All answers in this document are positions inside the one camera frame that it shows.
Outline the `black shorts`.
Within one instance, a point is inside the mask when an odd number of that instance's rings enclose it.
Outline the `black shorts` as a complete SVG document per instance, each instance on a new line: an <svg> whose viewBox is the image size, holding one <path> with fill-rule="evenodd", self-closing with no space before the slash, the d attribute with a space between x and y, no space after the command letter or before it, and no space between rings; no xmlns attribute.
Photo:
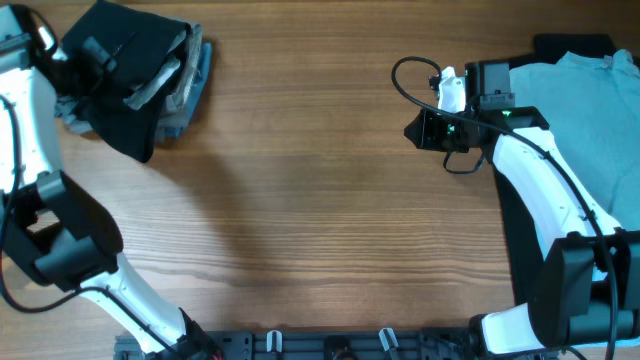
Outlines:
<svg viewBox="0 0 640 360"><path fill-rule="evenodd" d="M116 151L146 163L155 146L155 132L163 98L177 80L170 80L149 105L132 110L122 100L135 86L150 82L168 57L171 45L188 22L98 1L63 37L69 52L94 37L117 68L90 96L60 96L58 116L80 134L94 132Z"/></svg>

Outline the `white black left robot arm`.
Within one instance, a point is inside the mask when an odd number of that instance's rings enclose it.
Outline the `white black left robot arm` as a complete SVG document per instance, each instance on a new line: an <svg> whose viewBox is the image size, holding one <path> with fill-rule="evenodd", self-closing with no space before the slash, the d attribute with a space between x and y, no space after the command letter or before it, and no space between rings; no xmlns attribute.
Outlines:
<svg viewBox="0 0 640 360"><path fill-rule="evenodd" d="M55 121L85 120L145 162L165 105L191 97L209 51L196 26L108 1L63 37L32 7L1 8L1 255L64 301L101 307L147 359L222 352L131 266L111 214L64 172Z"/></svg>

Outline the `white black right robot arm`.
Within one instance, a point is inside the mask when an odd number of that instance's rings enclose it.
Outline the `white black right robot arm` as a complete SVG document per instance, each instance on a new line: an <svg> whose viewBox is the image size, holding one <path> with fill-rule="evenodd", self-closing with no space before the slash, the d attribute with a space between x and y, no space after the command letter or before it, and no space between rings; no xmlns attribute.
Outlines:
<svg viewBox="0 0 640 360"><path fill-rule="evenodd" d="M516 102L509 67L471 63L464 76L437 68L429 80L437 106L422 104L406 127L419 149L445 155L478 149L525 208L517 232L534 257L524 301L480 317L481 356L498 357L639 341L639 234L594 201L532 106Z"/></svg>

